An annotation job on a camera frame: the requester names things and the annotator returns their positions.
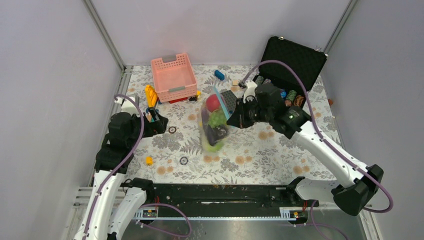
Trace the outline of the clear zip top bag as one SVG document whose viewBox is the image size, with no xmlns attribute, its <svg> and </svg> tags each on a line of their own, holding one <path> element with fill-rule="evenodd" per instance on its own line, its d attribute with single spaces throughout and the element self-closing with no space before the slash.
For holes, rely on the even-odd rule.
<svg viewBox="0 0 424 240">
<path fill-rule="evenodd" d="M 198 117 L 200 142 L 203 150 L 210 153 L 224 146 L 230 133 L 227 120 L 234 113 L 237 103 L 237 97 L 231 90 L 217 92 L 214 88 L 203 101 Z"/>
</svg>

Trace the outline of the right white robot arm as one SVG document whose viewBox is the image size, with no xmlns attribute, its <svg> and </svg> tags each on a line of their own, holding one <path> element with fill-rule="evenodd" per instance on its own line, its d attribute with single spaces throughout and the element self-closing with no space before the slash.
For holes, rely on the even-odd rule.
<svg viewBox="0 0 424 240">
<path fill-rule="evenodd" d="M 245 129 L 259 122 L 268 123 L 276 132 L 305 148 L 335 177 L 333 181 L 295 178 L 287 185 L 286 198 L 291 205 L 318 200 L 357 216 L 381 188 L 384 171 L 378 165 L 367 166 L 348 154 L 301 107 L 287 107 L 280 90 L 271 83 L 256 85 L 250 81 L 227 124 Z"/>
</svg>

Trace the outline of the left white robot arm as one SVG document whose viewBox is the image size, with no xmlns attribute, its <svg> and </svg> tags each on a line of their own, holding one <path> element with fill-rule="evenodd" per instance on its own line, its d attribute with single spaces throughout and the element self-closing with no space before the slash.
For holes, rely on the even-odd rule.
<svg viewBox="0 0 424 240">
<path fill-rule="evenodd" d="M 167 129 L 169 120 L 166 117 L 153 110 L 150 113 L 153 122 L 145 114 L 119 112 L 111 116 L 108 132 L 95 157 L 93 187 L 75 240 L 121 240 L 139 207 L 154 202 L 152 180 L 136 177 L 114 209 L 116 196 L 140 140 L 163 134 Z"/>
</svg>

